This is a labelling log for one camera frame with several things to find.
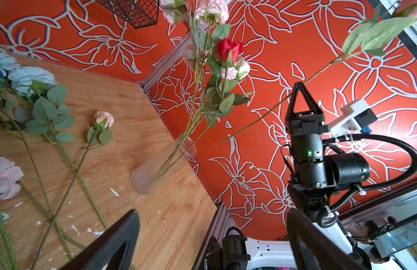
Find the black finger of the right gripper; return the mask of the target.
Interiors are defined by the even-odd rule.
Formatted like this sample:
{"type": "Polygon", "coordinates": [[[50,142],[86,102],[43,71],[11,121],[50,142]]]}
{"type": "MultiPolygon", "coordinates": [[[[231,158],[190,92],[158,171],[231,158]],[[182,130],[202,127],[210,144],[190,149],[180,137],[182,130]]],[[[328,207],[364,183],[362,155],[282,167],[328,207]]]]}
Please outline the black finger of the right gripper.
{"type": "Polygon", "coordinates": [[[301,82],[300,91],[301,91],[301,93],[304,97],[305,103],[308,107],[307,111],[300,112],[300,116],[301,117],[310,117],[310,116],[323,117],[324,116],[323,111],[319,107],[318,103],[314,100],[311,93],[306,88],[304,82],[301,82]]]}
{"type": "Polygon", "coordinates": [[[297,101],[298,101],[298,96],[299,94],[302,93],[302,89],[304,86],[305,85],[303,82],[295,83],[291,97],[290,97],[290,103],[288,106],[286,118],[298,118],[300,111],[296,109],[297,101]]]}

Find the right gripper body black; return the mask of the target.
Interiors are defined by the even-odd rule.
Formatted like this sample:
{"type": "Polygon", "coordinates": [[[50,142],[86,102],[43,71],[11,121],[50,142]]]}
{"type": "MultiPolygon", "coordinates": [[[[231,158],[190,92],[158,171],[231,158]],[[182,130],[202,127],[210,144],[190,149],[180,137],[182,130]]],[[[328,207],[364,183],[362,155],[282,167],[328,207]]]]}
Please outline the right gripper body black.
{"type": "Polygon", "coordinates": [[[321,135],[329,132],[324,124],[324,113],[314,111],[288,112],[285,118],[291,140],[291,154],[295,159],[321,159],[323,143],[321,135]]]}

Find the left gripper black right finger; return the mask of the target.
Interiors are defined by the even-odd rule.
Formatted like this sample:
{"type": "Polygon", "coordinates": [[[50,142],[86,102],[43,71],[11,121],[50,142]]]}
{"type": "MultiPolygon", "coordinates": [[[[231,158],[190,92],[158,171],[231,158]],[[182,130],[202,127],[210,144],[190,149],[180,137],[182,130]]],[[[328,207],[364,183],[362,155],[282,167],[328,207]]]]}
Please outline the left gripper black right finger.
{"type": "Polygon", "coordinates": [[[354,249],[340,228],[315,226],[307,216],[292,209],[287,214],[287,231],[298,270],[363,270],[354,249]]]}

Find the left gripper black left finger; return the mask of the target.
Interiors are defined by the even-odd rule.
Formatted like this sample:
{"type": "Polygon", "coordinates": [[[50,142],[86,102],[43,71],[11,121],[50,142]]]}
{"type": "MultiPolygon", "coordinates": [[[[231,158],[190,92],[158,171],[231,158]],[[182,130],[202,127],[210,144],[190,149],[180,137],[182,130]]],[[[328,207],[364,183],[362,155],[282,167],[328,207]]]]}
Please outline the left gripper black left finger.
{"type": "Polygon", "coordinates": [[[62,269],[129,270],[139,232],[139,215],[132,209],[62,269]]]}

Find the white rose stem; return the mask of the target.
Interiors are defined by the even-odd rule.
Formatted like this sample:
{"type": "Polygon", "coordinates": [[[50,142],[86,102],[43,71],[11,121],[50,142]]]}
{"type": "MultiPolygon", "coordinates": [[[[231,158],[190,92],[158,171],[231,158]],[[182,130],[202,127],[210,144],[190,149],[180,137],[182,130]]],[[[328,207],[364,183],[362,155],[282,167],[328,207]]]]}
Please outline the white rose stem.
{"type": "Polygon", "coordinates": [[[233,93],[250,73],[250,65],[241,57],[235,63],[226,63],[219,57],[209,55],[208,64],[211,76],[206,79],[201,73],[196,77],[198,101],[192,106],[189,116],[187,135],[205,122],[208,128],[214,128],[216,122],[232,113],[235,107],[248,103],[253,92],[233,93]]]}

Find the clear ribbed glass vase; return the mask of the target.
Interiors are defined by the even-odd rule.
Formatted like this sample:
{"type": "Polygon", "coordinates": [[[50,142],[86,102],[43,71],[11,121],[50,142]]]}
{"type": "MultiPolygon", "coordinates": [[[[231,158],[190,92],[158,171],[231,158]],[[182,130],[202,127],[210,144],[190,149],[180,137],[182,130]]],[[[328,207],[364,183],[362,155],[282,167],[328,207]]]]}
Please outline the clear ribbed glass vase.
{"type": "Polygon", "coordinates": [[[140,195],[149,195],[174,176],[196,153],[193,140],[179,136],[132,172],[130,182],[133,189],[140,195]]]}

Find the pink rose stem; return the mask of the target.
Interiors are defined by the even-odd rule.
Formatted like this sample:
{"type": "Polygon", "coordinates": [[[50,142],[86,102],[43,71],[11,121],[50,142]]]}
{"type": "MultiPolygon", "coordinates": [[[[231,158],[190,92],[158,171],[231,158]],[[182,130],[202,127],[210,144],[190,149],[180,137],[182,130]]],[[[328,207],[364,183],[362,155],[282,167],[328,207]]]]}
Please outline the pink rose stem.
{"type": "Polygon", "coordinates": [[[247,142],[286,142],[289,95],[304,82],[327,123],[363,99],[375,133],[417,148],[417,60],[399,38],[407,18],[383,20],[367,1],[233,1],[229,22],[251,67],[240,88],[252,92],[232,130],[262,119],[247,142]]]}

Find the red rose stem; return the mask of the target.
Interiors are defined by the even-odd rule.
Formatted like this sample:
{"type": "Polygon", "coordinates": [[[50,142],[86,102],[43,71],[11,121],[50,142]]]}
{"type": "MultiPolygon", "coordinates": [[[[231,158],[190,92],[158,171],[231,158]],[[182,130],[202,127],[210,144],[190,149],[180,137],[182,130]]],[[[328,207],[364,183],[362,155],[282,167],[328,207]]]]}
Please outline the red rose stem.
{"type": "Polygon", "coordinates": [[[251,70],[241,57],[243,48],[242,42],[230,38],[214,43],[206,37],[192,42],[185,50],[187,65],[195,71],[195,91],[181,142],[188,139],[201,122],[205,121],[208,128],[214,128],[217,120],[250,100],[252,93],[232,93],[251,70]]]}

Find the pink peony stem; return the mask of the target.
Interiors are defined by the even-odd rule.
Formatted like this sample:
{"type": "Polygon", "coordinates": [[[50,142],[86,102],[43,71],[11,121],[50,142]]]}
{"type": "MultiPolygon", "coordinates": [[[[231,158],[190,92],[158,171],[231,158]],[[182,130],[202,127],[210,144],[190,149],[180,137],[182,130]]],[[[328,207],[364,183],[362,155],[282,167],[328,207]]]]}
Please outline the pink peony stem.
{"type": "Polygon", "coordinates": [[[192,133],[205,121],[214,128],[216,120],[232,112],[237,84],[236,59],[240,49],[229,44],[231,26],[226,1],[161,1],[160,8],[171,25],[185,24],[191,43],[183,60],[194,73],[189,119],[179,142],[187,150],[192,133]]]}

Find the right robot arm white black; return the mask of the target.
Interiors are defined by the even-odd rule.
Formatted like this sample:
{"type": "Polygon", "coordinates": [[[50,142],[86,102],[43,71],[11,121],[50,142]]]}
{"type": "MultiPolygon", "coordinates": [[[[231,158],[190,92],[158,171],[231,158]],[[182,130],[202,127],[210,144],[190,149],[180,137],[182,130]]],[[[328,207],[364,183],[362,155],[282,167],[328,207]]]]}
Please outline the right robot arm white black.
{"type": "Polygon", "coordinates": [[[217,207],[197,258],[195,270],[364,270],[368,256],[342,226],[338,211],[353,196],[400,185],[417,173],[417,151],[408,143],[375,135],[368,126],[377,120],[364,100],[325,123],[322,109],[303,82],[297,82],[285,116],[290,135],[287,191],[294,208],[287,214],[287,241],[246,236],[224,205],[217,207]],[[365,185],[370,166],[358,153],[346,153],[341,142],[372,140],[405,150],[411,165],[384,183],[365,185]]]}

